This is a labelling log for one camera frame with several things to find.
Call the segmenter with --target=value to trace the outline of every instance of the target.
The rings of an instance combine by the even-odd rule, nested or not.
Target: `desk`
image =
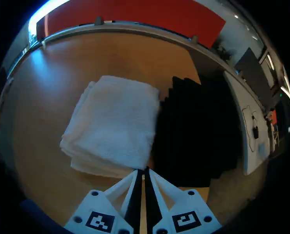
[[[270,154],[268,126],[261,108],[251,94],[228,72],[224,72],[224,77],[230,86],[237,106],[243,138],[244,174],[249,175]],[[254,112],[254,117],[257,119],[258,139],[254,139],[253,136],[252,112]]]
[[[82,92],[102,75],[148,83],[160,90],[161,100],[172,76],[200,83],[185,49],[140,35],[82,34],[26,57],[1,109],[0,156],[17,172],[26,196],[60,225],[89,190],[104,191],[119,181],[73,170],[59,147]],[[208,188],[200,191],[206,200]]]

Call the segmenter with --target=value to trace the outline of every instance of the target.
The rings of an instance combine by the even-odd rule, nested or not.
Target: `black fabric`
[[[211,178],[236,167],[239,117],[224,82],[199,85],[173,77],[158,114],[152,155],[154,170],[175,186],[209,187]]]

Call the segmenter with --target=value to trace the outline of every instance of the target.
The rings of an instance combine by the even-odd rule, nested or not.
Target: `screw hole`
[[[75,217],[73,218],[73,221],[76,222],[76,223],[82,223],[82,219],[81,219],[81,217],[79,217],[79,216],[75,216]]]
[[[167,234],[167,230],[159,229],[159,230],[157,230],[157,234]]]
[[[119,230],[119,234],[130,234],[130,232],[128,230],[121,229]]]
[[[212,217],[210,216],[205,216],[205,218],[203,219],[206,223],[210,223],[212,220]]]

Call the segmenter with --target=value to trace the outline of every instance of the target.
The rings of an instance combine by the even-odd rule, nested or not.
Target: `ceiling light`
[[[290,93],[288,90],[285,89],[285,87],[280,87],[282,91],[284,91],[284,93],[288,96],[288,98],[290,99]]]
[[[29,21],[29,32],[31,35],[36,35],[36,23],[46,16],[49,12],[56,9],[60,5],[68,2],[69,0],[49,0],[40,9],[38,9],[30,18]]]
[[[267,54],[267,57],[268,57],[268,59],[269,59],[270,65],[272,66],[272,69],[275,70],[275,68],[274,68],[274,64],[273,64],[273,61],[272,61],[272,59],[270,58],[269,54]]]

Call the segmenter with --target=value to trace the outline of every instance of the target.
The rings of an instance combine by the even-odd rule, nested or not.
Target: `white wall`
[[[9,47],[2,66],[5,68],[6,72],[9,71],[13,65],[15,59],[22,52],[24,48],[29,45],[29,34],[28,34],[28,22],[23,26],[18,35],[15,37],[11,46]]]
[[[242,19],[242,16],[239,13],[233,12],[233,10],[226,6],[227,3],[222,3],[224,1],[195,1],[209,8],[226,21],[219,37],[223,40],[221,44],[226,50],[234,51],[230,65],[234,66],[249,47],[257,58],[260,57],[263,50],[263,43],[262,41],[257,41],[252,38],[252,36],[258,38],[258,36],[253,28]]]

